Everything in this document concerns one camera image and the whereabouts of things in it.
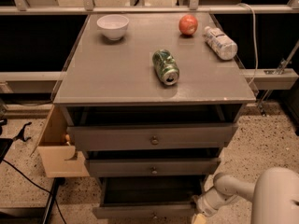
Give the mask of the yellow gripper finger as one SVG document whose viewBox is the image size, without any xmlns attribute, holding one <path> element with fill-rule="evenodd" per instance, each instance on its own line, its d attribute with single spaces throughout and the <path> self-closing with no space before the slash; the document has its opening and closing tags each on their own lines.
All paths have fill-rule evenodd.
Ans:
<svg viewBox="0 0 299 224">
<path fill-rule="evenodd" d="M 192 217 L 192 224 L 206 224 L 206 217 L 202 214 L 197 214 Z"/>
</svg>

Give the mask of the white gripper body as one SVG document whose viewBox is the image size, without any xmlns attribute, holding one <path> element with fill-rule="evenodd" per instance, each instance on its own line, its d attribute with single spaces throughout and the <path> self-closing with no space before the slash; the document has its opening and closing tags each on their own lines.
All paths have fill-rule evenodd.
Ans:
<svg viewBox="0 0 299 224">
<path fill-rule="evenodd" d="M 197 213 L 202 214 L 205 217 L 214 216 L 221 207 L 228 204 L 231 200 L 232 196 L 225 195 L 214 187 L 210 188 L 200 196 L 193 196 Z"/>
</svg>

